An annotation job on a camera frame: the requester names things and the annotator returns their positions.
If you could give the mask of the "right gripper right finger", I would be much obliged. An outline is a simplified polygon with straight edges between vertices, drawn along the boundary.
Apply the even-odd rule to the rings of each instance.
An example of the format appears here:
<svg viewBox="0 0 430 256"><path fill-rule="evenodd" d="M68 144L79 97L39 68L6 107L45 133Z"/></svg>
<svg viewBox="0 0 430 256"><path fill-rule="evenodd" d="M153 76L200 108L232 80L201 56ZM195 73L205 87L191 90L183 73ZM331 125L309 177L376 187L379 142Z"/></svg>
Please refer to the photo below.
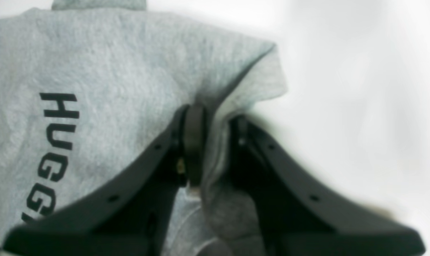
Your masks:
<svg viewBox="0 0 430 256"><path fill-rule="evenodd" d="M251 196L269 256L422 256L423 240L340 196L299 165L267 132L230 121L233 185Z"/></svg>

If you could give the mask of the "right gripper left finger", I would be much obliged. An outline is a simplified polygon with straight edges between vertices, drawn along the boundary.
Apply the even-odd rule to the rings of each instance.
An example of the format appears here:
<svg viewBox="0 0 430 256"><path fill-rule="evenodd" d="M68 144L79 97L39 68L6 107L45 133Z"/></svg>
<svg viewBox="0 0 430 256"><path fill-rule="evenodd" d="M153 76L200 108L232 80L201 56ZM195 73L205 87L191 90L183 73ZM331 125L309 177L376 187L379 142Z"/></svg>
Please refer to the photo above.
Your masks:
<svg viewBox="0 0 430 256"><path fill-rule="evenodd" d="M13 229L4 255L160 255L178 189L200 186L205 141L205 107L182 106L168 128L110 182Z"/></svg>

